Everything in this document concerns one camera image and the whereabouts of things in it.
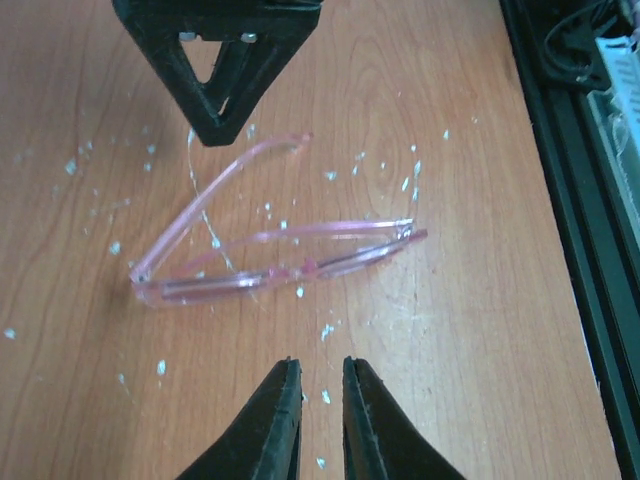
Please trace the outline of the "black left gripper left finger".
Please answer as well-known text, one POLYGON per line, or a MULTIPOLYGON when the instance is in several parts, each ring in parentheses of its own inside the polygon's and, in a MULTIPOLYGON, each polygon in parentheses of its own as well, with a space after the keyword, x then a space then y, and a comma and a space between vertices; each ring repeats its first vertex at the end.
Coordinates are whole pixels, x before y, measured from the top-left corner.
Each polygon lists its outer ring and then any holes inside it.
POLYGON ((302 388, 297 359, 276 362, 224 433, 180 479, 300 477, 302 388))

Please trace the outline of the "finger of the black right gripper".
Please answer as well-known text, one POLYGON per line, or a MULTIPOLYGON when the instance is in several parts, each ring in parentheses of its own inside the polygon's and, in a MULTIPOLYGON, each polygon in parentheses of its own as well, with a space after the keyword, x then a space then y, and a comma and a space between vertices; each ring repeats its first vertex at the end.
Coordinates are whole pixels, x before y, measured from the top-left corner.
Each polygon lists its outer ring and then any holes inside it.
POLYGON ((256 105, 318 25, 319 1, 115 1, 117 18, 206 147, 234 143, 256 105), (183 40, 217 42, 197 78, 183 40))

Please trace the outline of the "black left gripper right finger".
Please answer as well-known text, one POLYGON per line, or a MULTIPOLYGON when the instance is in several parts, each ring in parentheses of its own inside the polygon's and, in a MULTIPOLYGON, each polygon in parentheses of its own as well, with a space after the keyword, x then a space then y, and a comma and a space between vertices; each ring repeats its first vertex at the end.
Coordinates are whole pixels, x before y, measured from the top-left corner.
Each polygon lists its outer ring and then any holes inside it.
POLYGON ((371 364, 343 362, 343 451, 347 479, 461 479, 419 433, 371 364))

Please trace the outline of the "pink transparent sunglasses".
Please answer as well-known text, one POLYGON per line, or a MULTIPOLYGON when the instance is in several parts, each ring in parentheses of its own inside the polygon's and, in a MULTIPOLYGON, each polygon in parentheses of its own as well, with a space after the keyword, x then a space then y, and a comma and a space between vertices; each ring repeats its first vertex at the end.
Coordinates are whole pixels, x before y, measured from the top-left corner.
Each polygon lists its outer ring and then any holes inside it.
POLYGON ((227 182, 274 150, 298 154, 311 139, 309 133, 269 138, 237 157, 132 267, 130 281, 136 298, 148 306, 186 306, 235 294, 253 295, 281 285, 355 273, 427 238, 427 231, 410 218, 282 223, 274 230, 218 243, 167 276, 157 275, 195 224, 205 218, 207 208, 227 182))

